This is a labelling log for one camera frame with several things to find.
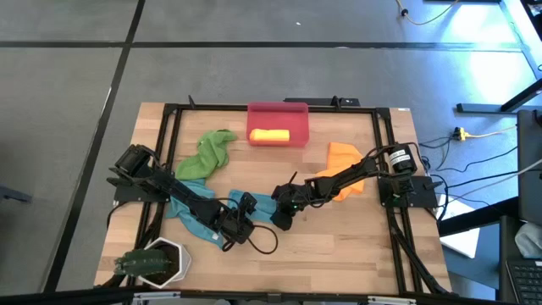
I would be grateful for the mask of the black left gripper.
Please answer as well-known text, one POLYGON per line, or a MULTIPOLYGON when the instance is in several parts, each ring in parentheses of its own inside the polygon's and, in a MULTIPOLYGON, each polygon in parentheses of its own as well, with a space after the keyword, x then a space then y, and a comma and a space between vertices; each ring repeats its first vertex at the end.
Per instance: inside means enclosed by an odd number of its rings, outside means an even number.
POLYGON ((243 244, 249 239, 255 225, 248 216, 256 210, 256 204, 256 198, 248 192, 242 194, 235 208, 229 208, 221 203, 213 230, 224 238, 225 246, 243 244))

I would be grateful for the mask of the teal microfiber towel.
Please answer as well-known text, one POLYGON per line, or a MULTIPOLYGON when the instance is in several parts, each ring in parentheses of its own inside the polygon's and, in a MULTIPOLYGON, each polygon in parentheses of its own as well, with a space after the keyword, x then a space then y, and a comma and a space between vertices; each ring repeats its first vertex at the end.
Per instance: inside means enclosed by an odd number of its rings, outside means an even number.
MULTIPOLYGON (((240 190, 231 190, 228 195, 228 198, 230 198, 228 206, 236 208, 237 203, 241 202, 241 197, 244 193, 244 191, 240 190)), ((265 194, 251 192, 251 195, 257 200, 257 204, 255 206, 255 211, 248 214, 247 217, 252 221, 271 224, 271 216, 276 211, 276 201, 271 196, 265 194)))

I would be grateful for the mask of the yellow microfiber towel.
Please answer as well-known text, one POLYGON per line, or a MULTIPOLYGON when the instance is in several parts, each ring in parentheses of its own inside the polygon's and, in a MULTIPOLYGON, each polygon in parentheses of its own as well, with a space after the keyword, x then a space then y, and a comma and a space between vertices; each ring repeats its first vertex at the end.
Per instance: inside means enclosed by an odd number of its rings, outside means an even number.
POLYGON ((253 129, 249 134, 249 140, 254 142, 288 142, 290 140, 290 131, 253 129))

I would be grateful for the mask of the orange microfiber towel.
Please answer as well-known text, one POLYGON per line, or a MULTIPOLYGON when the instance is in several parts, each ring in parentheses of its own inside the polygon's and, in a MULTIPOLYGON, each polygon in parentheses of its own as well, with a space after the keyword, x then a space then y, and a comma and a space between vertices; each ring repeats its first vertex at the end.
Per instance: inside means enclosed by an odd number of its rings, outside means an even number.
MULTIPOLYGON (((359 153, 359 151, 351 144, 331 142, 329 144, 327 156, 327 168, 326 170, 316 173, 316 176, 330 177, 332 175, 336 175, 351 165, 359 163, 362 158, 363 155, 361 155, 361 153, 359 153)), ((361 194, 363 190, 364 181, 361 180, 342 189, 340 193, 333 198, 333 200, 336 202, 341 202, 347 199, 351 194, 361 194)))

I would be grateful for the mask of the green microfiber towel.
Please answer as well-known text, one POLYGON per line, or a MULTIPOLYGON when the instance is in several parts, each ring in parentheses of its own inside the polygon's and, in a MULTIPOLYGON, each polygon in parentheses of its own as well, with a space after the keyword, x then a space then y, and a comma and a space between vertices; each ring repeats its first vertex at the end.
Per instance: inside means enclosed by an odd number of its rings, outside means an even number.
POLYGON ((210 130, 201 136, 196 144, 196 154, 179 163, 175 171, 177 180, 206 179, 215 169, 229 162, 227 146, 236 141, 237 135, 231 130, 210 130))

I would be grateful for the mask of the red plastic basket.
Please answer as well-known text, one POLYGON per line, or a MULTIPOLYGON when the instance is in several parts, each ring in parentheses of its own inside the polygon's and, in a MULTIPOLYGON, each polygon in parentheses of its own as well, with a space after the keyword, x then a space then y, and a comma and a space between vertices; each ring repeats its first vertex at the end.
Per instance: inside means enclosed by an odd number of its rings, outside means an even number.
POLYGON ((251 146, 304 147, 309 141, 308 106, 305 103, 249 103, 246 139, 251 146), (254 142, 249 140, 253 129, 289 130, 288 142, 254 142))

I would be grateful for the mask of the light blue tagged towel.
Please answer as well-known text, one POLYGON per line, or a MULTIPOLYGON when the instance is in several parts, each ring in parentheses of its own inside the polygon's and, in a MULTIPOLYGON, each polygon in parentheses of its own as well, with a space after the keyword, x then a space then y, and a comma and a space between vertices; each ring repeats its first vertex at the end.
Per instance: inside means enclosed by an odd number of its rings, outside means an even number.
MULTIPOLYGON (((204 179, 183 180, 182 183, 187 186, 191 191, 195 192, 201 197, 215 197, 215 191, 212 191, 205 186, 206 181, 204 179)), ((190 209, 183 202, 174 199, 173 197, 170 199, 169 210, 166 213, 166 218, 179 218, 185 228, 192 235, 204 241, 211 242, 219 248, 223 247, 223 236, 219 233, 215 233, 205 225, 198 222, 196 218, 191 214, 190 209)))

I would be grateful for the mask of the cactus in white hexagonal pot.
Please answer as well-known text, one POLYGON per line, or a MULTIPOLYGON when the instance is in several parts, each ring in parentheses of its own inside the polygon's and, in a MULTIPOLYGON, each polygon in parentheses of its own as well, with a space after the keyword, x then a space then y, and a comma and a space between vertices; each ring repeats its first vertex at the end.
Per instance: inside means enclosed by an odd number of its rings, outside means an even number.
POLYGON ((113 273, 135 277, 162 289, 171 282, 183 280, 191 261, 191 255, 182 244, 159 237, 144 248, 116 258, 113 273))

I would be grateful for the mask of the white board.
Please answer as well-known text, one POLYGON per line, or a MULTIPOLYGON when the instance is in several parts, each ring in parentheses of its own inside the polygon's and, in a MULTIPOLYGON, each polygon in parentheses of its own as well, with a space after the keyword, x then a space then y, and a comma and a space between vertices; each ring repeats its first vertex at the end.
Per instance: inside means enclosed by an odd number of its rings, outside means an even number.
MULTIPOLYGON (((467 204, 457 201, 454 197, 448 197, 449 204, 442 220, 455 216, 470 213, 473 208, 467 204)), ((475 258, 478 246, 479 228, 456 233, 450 236, 441 236, 440 242, 443 246, 454 250, 467 258, 475 258)))

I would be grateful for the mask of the grey floor object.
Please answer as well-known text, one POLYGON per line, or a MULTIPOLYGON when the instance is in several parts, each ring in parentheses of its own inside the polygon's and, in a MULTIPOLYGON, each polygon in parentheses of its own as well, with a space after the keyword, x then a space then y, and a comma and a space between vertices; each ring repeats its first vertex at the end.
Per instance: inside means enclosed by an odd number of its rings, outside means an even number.
POLYGON ((30 203, 32 196, 21 191, 0 185, 0 202, 2 200, 15 200, 18 202, 30 203))

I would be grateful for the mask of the pale crumpled cloth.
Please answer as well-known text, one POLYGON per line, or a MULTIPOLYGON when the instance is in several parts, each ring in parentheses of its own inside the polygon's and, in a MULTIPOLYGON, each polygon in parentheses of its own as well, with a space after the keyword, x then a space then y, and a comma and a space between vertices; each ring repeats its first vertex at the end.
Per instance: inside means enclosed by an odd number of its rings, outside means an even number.
POLYGON ((515 242, 524 258, 542 259, 542 226, 525 223, 516 233, 515 242))

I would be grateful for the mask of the black keyboard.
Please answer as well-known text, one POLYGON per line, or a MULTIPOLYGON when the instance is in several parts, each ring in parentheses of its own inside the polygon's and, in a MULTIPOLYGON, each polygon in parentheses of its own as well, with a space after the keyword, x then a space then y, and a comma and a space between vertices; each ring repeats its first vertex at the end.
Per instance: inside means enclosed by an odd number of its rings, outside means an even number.
POLYGON ((506 270, 520 304, 542 305, 542 260, 507 260, 506 270))

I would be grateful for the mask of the silver bracket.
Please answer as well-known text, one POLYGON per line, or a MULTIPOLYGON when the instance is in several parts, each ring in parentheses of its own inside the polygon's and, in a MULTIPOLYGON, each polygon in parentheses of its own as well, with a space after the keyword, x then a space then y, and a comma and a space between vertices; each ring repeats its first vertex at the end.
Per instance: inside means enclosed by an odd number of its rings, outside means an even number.
POLYGON ((132 298, 132 305, 145 305, 150 301, 169 300, 181 298, 180 291, 148 291, 135 293, 132 298))
POLYGON ((403 297, 368 296, 368 305, 417 305, 417 301, 403 297))

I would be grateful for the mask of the black aluminium table frame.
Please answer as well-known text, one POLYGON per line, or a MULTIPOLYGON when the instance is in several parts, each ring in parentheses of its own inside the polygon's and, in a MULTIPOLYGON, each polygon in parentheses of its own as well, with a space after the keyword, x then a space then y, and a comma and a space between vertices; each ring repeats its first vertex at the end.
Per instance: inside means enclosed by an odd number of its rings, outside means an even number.
MULTIPOLYGON (((391 126, 397 141, 414 141, 406 108, 316 108, 309 115, 310 139, 303 148, 253 147, 246 142, 246 108, 241 105, 183 106, 180 120, 163 115, 161 103, 143 103, 133 143, 153 145, 159 134, 178 132, 174 160, 192 155, 196 140, 209 130, 238 135, 230 161, 207 186, 220 197, 232 189, 270 193, 289 180, 302 182, 326 164, 332 141, 349 142, 361 153, 374 148, 373 125, 391 126)), ((177 219, 163 222, 161 236, 186 247, 192 257, 183 280, 171 289, 181 297, 295 300, 359 300, 364 295, 398 294, 386 213, 377 181, 343 202, 299 213, 289 231, 256 230, 252 242, 228 252, 190 234, 177 219)))

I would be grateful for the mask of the black desk leg frame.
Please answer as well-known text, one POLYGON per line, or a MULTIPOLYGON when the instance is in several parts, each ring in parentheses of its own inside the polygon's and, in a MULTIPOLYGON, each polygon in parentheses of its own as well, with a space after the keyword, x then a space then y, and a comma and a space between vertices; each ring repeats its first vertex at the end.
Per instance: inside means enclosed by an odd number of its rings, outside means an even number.
POLYGON ((540 95, 542 95, 542 78, 526 87, 506 103, 458 103, 456 111, 463 114, 514 114, 519 110, 542 111, 542 106, 526 106, 527 102, 540 95))

